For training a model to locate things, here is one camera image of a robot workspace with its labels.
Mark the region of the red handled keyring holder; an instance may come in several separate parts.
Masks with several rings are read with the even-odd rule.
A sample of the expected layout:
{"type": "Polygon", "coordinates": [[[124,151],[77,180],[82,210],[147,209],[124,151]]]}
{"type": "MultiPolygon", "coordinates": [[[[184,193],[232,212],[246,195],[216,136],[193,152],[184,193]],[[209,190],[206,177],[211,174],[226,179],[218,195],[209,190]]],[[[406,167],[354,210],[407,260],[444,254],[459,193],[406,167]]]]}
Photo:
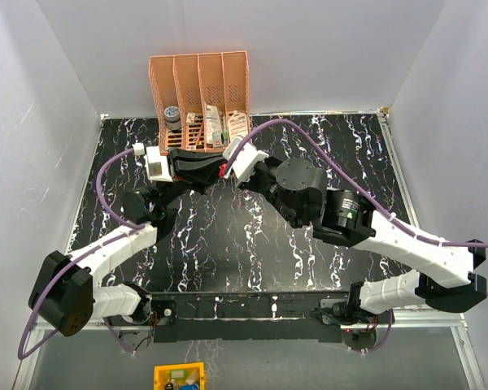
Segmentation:
{"type": "Polygon", "coordinates": [[[226,162],[223,163],[220,167],[219,177],[228,179],[230,173],[231,173],[231,170],[227,167],[227,163],[226,162]]]}

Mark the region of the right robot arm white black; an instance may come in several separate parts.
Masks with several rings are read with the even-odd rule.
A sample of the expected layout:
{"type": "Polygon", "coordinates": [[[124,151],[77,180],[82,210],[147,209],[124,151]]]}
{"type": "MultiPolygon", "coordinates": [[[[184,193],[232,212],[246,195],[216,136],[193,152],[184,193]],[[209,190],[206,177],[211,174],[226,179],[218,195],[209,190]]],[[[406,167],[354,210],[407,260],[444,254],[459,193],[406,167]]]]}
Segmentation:
{"type": "Polygon", "coordinates": [[[406,234],[375,209],[366,197],[329,189],[325,171],[301,158],[245,158],[233,164],[242,189],[260,193],[292,228],[312,228],[326,244],[373,252],[410,267],[377,282],[355,282],[346,301],[320,310],[329,320],[363,323],[388,310],[426,304],[447,313],[464,313],[487,297],[486,279],[475,274],[483,249],[448,248],[406,234]]]}

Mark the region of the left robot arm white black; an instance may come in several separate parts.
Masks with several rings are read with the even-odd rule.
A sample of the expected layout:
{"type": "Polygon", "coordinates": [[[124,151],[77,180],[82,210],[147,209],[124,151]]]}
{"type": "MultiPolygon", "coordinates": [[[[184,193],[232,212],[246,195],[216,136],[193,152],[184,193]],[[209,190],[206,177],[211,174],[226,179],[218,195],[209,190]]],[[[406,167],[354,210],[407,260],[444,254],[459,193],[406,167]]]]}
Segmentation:
{"type": "Polygon", "coordinates": [[[71,253],[46,256],[28,299],[30,319],[41,317],[63,336],[74,336],[90,320],[121,316],[135,324],[146,322],[152,311],[148,292],[131,283],[103,287],[101,282],[165,238],[175,225],[175,200],[189,191],[205,193],[219,179],[225,162],[221,153],[172,148],[161,154],[159,147],[142,143],[105,162],[96,178],[96,194],[119,227],[71,253]],[[113,163],[128,155],[144,159],[151,184],[126,192],[123,213],[117,214],[107,204],[102,179],[113,163]]]}

